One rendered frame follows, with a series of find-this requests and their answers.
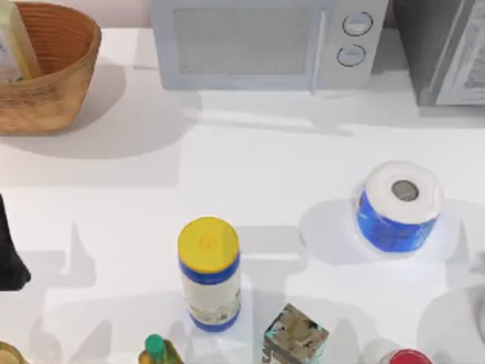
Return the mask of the microwave knob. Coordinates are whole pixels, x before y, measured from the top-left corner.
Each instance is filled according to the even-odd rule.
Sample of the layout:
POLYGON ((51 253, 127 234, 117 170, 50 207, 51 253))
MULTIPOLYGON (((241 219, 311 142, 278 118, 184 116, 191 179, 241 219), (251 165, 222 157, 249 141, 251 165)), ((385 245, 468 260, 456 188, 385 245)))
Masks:
POLYGON ((363 11, 349 14, 343 21, 343 30, 349 36, 363 36, 372 26, 372 16, 363 11))
POLYGON ((343 67, 355 67, 361 64, 366 56, 365 49, 357 44, 342 47, 336 55, 336 59, 343 67))

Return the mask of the red capped container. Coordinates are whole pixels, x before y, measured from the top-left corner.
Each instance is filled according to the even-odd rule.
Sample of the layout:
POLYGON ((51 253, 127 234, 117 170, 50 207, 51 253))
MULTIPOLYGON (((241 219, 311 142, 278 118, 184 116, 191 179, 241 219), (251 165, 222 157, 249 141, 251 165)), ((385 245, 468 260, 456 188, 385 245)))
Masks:
POLYGON ((399 349, 385 354, 379 364, 433 364, 433 362, 418 350, 399 349))

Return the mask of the grey and teal carton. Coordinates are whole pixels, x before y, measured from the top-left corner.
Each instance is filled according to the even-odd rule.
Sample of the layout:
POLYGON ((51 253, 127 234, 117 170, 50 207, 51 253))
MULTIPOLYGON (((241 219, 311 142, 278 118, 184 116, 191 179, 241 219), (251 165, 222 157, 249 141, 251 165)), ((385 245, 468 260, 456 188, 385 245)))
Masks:
POLYGON ((261 364, 322 364, 329 331, 287 303, 264 333, 261 364))

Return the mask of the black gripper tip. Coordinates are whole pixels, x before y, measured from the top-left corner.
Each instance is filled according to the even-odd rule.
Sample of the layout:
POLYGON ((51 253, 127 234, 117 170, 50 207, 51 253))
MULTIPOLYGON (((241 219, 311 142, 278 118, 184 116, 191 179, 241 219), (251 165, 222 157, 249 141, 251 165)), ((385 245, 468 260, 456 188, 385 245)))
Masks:
POLYGON ((30 280, 30 271, 14 246, 0 194, 0 292, 20 291, 30 280))

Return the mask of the pale yellow carton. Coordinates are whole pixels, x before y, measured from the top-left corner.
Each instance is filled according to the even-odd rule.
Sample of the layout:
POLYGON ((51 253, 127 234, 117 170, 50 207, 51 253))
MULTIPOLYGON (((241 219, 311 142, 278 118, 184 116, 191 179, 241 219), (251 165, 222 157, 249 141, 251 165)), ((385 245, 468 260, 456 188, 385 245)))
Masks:
POLYGON ((0 0, 0 84, 41 76, 18 6, 12 0, 0 0))

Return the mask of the yellow capped white bottle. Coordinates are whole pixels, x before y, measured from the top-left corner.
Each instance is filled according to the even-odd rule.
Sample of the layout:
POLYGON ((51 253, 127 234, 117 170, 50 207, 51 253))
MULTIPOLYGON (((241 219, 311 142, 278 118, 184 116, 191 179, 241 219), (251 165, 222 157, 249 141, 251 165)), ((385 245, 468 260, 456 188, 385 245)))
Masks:
POLYGON ((241 310, 240 245, 225 220, 203 216, 189 222, 177 238, 177 258, 187 310, 203 331, 232 326, 241 310))

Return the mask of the green capped yellow bottle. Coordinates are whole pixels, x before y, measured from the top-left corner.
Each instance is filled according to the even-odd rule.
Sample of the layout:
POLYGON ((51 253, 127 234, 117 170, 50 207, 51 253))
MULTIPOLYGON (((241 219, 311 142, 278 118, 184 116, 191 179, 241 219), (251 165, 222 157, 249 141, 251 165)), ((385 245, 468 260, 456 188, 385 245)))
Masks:
POLYGON ((159 334, 145 339, 145 348, 138 356, 138 364, 184 364, 170 340, 159 334))

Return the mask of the blue wrapped paper roll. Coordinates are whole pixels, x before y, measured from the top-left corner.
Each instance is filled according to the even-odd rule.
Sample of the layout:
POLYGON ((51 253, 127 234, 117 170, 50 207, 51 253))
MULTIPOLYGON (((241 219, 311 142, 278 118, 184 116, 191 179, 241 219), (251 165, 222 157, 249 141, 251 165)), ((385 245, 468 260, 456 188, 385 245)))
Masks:
POLYGON ((413 253, 433 231, 443 200, 443 187, 431 171, 407 161, 384 162, 364 182, 356 225, 382 252, 413 253))

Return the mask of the pale microwave oven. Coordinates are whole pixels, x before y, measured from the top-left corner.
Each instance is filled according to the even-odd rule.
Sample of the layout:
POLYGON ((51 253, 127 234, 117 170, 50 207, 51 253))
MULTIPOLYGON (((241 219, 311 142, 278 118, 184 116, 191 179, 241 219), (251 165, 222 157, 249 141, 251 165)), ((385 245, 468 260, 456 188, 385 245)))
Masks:
POLYGON ((389 0, 151 0, 164 88, 173 90, 360 89, 371 75, 389 0), (349 36, 343 21, 367 12, 372 28, 349 36), (344 46, 366 51, 343 67, 344 46))

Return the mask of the woven wooden basket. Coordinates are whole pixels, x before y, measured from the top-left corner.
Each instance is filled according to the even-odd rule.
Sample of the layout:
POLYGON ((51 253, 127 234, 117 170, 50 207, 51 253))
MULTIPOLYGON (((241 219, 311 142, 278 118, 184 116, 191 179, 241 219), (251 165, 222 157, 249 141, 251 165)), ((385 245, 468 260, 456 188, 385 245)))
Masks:
POLYGON ((51 133, 72 125, 91 83, 99 25, 74 8, 19 2, 42 75, 0 86, 0 134, 51 133))

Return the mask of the tan round object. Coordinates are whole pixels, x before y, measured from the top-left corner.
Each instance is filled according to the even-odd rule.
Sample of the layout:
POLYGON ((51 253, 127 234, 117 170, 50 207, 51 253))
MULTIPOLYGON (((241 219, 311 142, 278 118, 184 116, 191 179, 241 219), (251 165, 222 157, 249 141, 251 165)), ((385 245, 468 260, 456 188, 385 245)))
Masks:
POLYGON ((12 345, 0 341, 0 364, 29 364, 12 345))

